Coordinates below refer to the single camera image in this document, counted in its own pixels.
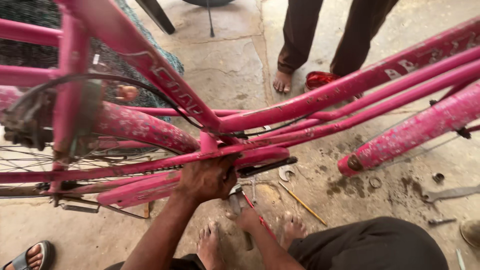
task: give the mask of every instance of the foot in sandal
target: foot in sandal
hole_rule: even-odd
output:
[[[52,243],[42,241],[3,266],[2,270],[49,270],[55,256]]]

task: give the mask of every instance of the down tube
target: down tube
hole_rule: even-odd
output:
[[[316,90],[265,109],[221,118],[220,132],[247,130],[322,110],[480,42],[480,16]]]
[[[217,129],[220,119],[110,0],[58,0],[82,19],[93,35],[121,55],[146,79],[199,123]]]

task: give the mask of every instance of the spanner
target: spanner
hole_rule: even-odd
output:
[[[432,203],[439,199],[458,198],[458,197],[472,195],[475,193],[480,193],[480,185],[457,187],[457,188],[447,189],[439,192],[422,191],[422,196],[423,196],[423,200],[425,200],[426,202]]]
[[[293,172],[292,166],[290,166],[290,165],[285,165],[285,166],[282,166],[282,167],[278,168],[278,175],[280,175],[280,179],[282,179],[285,182],[290,181],[290,174],[289,173],[295,174]]]
[[[255,195],[255,182],[257,181],[257,176],[253,176],[253,180],[250,179],[250,182],[252,183],[252,203],[256,204],[257,203],[257,196]]]

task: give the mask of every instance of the pink frame tube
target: pink frame tube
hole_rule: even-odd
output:
[[[328,83],[309,93],[268,108],[222,118],[218,131],[234,132],[286,121],[336,104],[348,97],[386,83],[475,46],[480,16],[448,29],[380,62]]]
[[[61,36],[61,30],[0,19],[0,38],[58,47]]]
[[[324,122],[331,121],[338,119],[340,117],[344,117],[351,113],[354,113],[360,109],[363,109],[367,106],[370,106],[384,98],[390,97],[394,94],[400,93],[412,86],[415,86],[421,82],[429,80],[433,77],[436,77],[444,72],[452,70],[460,65],[469,63],[471,61],[480,59],[480,47],[476,47],[462,53],[459,53],[455,56],[450,58],[444,59],[440,62],[437,62],[433,65],[427,66],[419,71],[413,72],[405,76],[405,78],[400,79],[400,81],[387,85],[384,88],[375,91],[367,96],[356,100],[355,102],[349,103],[342,108],[333,111],[321,111],[316,113],[318,119],[306,120],[302,121],[297,124],[293,124],[291,126],[281,128],[272,132],[269,132],[264,135],[258,136],[256,139],[259,138],[266,138],[271,137],[279,134],[285,134],[289,132],[294,132],[297,130],[313,127],[316,125],[320,125]]]
[[[0,65],[0,85],[33,87],[54,79],[56,69]]]
[[[189,112],[199,123],[217,129],[220,119],[109,0],[59,0],[94,36],[121,55],[146,79]]]
[[[75,19],[63,6],[63,37],[60,41],[59,75],[85,73],[88,68],[89,35],[78,19]],[[70,147],[75,130],[75,118],[80,109],[82,82],[69,82],[57,87],[57,98],[53,109],[54,158],[53,171],[63,171],[68,167]],[[56,193],[61,190],[60,182],[53,182],[48,190]]]
[[[155,170],[156,168],[164,168],[173,165],[180,165],[196,160],[204,160],[224,156],[232,153],[246,151],[260,147],[286,147],[302,143],[304,141],[314,140],[320,137],[331,135],[355,125],[368,121],[386,112],[399,108],[405,104],[423,98],[436,91],[442,90],[455,84],[458,81],[466,81],[480,73],[480,60],[464,65],[447,74],[440,76],[432,81],[420,85],[406,93],[403,93],[387,102],[383,102],[374,107],[368,108],[352,117],[342,120],[337,123],[319,126],[316,128],[308,128],[288,134],[277,135],[273,137],[257,139],[250,141],[243,141],[239,144],[219,148],[212,152],[195,152],[185,154],[177,157],[171,157],[161,160],[142,162],[139,164],[123,165],[107,168],[95,168],[88,170],[73,170],[69,172],[23,172],[19,173],[3,173],[2,183],[28,183],[28,182],[49,182],[52,179],[55,181],[67,181],[89,178],[102,178],[115,175],[124,175],[139,173],[148,170]]]

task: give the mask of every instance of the brown trousers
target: brown trousers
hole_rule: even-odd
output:
[[[353,0],[345,32],[330,65],[330,72],[345,76],[367,58],[370,40],[377,34],[398,0]],[[288,0],[278,70],[292,74],[308,59],[323,0]]]

